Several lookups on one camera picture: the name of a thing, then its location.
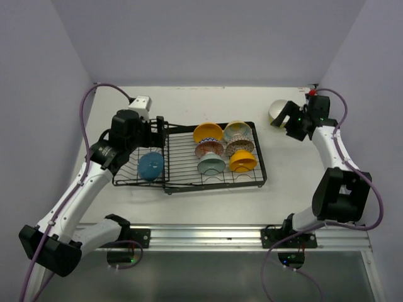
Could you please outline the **blue glossy bowl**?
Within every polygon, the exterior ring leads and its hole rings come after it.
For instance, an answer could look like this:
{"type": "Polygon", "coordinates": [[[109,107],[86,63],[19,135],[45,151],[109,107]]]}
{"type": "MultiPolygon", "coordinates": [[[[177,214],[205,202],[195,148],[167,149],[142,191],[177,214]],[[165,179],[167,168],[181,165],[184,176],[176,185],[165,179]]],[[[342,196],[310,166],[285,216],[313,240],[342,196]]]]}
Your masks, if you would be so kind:
{"type": "Polygon", "coordinates": [[[164,157],[157,152],[143,155],[137,166],[139,177],[146,181],[155,181],[164,169],[164,157]]]}

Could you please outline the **lime green bowl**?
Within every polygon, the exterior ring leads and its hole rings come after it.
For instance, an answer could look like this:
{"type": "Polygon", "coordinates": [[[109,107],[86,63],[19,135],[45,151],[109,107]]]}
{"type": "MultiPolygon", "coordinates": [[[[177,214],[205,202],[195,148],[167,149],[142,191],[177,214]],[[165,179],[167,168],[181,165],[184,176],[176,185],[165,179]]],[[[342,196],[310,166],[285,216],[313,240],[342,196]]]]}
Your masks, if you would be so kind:
{"type": "Polygon", "coordinates": [[[272,117],[271,115],[268,115],[268,118],[269,118],[269,122],[270,122],[271,126],[273,126],[275,128],[284,128],[285,127],[285,124],[286,124],[285,121],[282,121],[281,123],[275,123],[274,117],[272,117]]]}

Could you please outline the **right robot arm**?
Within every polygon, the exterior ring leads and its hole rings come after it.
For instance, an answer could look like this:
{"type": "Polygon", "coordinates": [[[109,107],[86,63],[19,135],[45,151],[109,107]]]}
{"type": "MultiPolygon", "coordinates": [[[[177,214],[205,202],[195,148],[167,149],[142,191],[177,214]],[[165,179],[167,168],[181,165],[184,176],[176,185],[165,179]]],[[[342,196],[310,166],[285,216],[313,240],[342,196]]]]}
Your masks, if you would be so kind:
{"type": "Polygon", "coordinates": [[[325,172],[312,197],[312,205],[288,217],[290,226],[280,232],[284,245],[294,247],[303,239],[302,230],[320,222],[355,223],[361,220],[370,186],[369,173],[358,175],[359,168],[351,160],[341,140],[338,122],[329,117],[330,99],[327,96],[307,96],[299,106],[287,101],[271,126],[284,126],[286,135],[314,144],[325,172]]]}

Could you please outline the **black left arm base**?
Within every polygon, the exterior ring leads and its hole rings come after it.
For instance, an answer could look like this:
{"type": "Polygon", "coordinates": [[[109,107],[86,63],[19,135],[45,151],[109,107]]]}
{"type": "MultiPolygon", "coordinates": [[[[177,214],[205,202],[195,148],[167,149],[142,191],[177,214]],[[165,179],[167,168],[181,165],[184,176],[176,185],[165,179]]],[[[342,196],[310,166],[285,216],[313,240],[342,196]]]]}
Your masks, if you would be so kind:
{"type": "Polygon", "coordinates": [[[144,249],[149,248],[151,230],[149,228],[131,228],[131,223],[115,214],[105,216],[120,226],[118,238],[104,247],[112,248],[107,251],[106,260],[110,266],[118,270],[128,269],[140,263],[144,249]]]}

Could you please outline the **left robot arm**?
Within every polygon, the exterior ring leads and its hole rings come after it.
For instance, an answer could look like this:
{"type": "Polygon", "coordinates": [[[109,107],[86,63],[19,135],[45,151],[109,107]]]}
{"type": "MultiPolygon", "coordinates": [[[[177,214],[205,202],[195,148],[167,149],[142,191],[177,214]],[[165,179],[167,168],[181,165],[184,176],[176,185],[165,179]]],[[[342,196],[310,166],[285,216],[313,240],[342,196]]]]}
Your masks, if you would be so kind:
{"type": "Polygon", "coordinates": [[[85,161],[73,183],[50,212],[35,226],[25,225],[18,234],[27,257],[60,277],[68,276],[82,256],[102,245],[126,246],[131,239],[129,222],[110,214],[108,235],[94,240],[76,239],[73,233],[99,192],[129,161],[138,148],[163,148],[167,122],[162,116],[145,120],[136,111],[122,109],[111,126],[93,145],[87,146],[85,161]]]}

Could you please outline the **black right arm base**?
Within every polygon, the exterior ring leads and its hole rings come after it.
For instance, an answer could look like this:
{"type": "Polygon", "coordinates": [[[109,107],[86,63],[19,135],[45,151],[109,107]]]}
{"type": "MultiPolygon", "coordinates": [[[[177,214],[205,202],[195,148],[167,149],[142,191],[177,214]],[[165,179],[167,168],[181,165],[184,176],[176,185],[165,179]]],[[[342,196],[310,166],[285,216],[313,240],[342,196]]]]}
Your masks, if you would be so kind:
{"type": "MultiPolygon", "coordinates": [[[[284,220],[281,226],[267,225],[260,230],[262,248],[269,249],[275,243],[295,233],[290,218],[284,220]]],[[[299,269],[305,262],[305,250],[316,249],[317,247],[316,236],[313,233],[304,233],[281,243],[278,248],[287,251],[278,253],[277,258],[282,265],[299,269]]]]}

